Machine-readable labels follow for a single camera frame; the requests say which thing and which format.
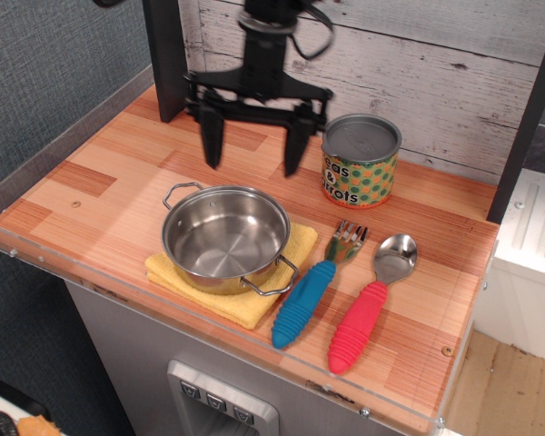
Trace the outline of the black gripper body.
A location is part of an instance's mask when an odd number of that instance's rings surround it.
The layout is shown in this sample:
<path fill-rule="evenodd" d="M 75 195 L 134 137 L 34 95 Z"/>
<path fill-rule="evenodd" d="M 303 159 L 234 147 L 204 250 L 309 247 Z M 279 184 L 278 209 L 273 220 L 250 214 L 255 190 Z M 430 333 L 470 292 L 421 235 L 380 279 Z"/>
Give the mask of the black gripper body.
<path fill-rule="evenodd" d="M 283 70 L 287 41 L 296 23 L 241 22 L 243 64 L 233 70 L 190 72 L 188 111 L 195 119 L 214 112 L 222 119 L 321 131 L 332 92 L 300 82 Z"/>

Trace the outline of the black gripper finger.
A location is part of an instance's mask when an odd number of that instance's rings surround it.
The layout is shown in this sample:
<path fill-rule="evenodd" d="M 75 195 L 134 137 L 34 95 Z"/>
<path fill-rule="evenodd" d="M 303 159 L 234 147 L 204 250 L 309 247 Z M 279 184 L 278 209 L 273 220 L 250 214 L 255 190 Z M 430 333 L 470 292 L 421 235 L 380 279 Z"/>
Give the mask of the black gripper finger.
<path fill-rule="evenodd" d="M 293 175 L 313 134 L 313 111 L 310 106 L 297 106 L 289 120 L 284 148 L 284 173 Z"/>
<path fill-rule="evenodd" d="M 218 109 L 207 104 L 200 104 L 199 124 L 201 126 L 205 161 L 215 169 L 220 164 L 222 156 L 223 116 Z"/>

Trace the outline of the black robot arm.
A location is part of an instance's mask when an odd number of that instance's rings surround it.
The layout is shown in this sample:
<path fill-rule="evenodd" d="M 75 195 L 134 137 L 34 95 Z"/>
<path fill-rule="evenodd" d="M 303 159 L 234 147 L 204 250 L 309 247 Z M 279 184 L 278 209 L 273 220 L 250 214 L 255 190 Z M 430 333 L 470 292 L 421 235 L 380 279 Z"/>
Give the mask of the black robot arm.
<path fill-rule="evenodd" d="M 325 46 L 312 54 L 304 53 L 294 37 L 303 12 L 330 32 Z M 325 128 L 332 91 L 284 72 L 287 42 L 303 59 L 314 59 L 332 44 L 332 22 L 312 1 L 247 1 L 238 24 L 245 32 L 243 64 L 229 71 L 190 72 L 188 112 L 201 127 L 205 161 L 213 169 L 221 161 L 226 120 L 285 128 L 284 168 L 290 176 L 310 137 Z"/>

